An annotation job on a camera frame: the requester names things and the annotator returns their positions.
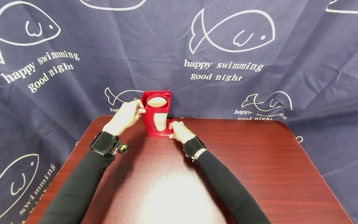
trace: black sleeve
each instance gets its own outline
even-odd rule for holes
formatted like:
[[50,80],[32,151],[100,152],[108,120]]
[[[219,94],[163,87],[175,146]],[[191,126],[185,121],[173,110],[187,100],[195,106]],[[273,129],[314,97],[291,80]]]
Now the black sleeve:
[[81,223],[97,186],[114,156],[88,151],[60,188],[39,224]]
[[203,152],[196,163],[204,171],[236,223],[270,223],[250,193],[213,154],[209,151]]

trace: white paper cup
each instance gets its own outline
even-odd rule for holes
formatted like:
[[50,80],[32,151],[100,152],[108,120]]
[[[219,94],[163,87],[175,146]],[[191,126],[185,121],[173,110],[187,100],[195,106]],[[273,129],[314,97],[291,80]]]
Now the white paper cup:
[[[166,104],[166,99],[162,97],[154,97],[148,101],[150,107],[159,108]],[[164,131],[166,128],[167,113],[156,113],[153,117],[155,129],[158,131]]]
[[154,114],[154,126],[158,131],[164,131],[166,128],[166,118],[168,114],[157,113]]

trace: navy blue backdrop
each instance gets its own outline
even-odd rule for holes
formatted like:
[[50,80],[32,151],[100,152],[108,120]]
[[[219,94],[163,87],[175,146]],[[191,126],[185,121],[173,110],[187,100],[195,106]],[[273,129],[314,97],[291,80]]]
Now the navy blue backdrop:
[[0,223],[146,90],[175,117],[285,122],[358,222],[357,23],[354,0],[0,0]]

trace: table surface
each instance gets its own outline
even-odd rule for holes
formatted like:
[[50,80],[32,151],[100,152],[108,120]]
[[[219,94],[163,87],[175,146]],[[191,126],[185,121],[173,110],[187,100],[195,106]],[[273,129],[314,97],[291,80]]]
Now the table surface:
[[[37,223],[112,116],[96,118],[26,223]],[[271,223],[352,223],[286,125],[278,121],[177,119],[255,198]],[[130,150],[108,167],[82,223],[234,223],[202,172],[168,138],[146,136],[142,120],[120,137]]]

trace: red plastic organizer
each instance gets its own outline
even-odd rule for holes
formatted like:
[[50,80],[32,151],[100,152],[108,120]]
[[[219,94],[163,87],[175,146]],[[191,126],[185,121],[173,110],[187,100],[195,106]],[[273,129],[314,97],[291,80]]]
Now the red plastic organizer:
[[[166,104],[160,108],[153,108],[150,107],[147,102],[154,98],[154,97],[163,97],[166,99]],[[149,137],[168,137],[173,133],[173,130],[169,130],[169,124],[174,119],[167,118],[166,120],[166,129],[163,131],[157,131],[154,126],[154,114],[155,113],[169,113],[170,108],[170,98],[171,98],[171,92],[170,91],[146,91],[142,95],[142,103],[145,108],[145,113],[142,114],[143,122],[145,125],[145,129],[147,131],[147,135]]]

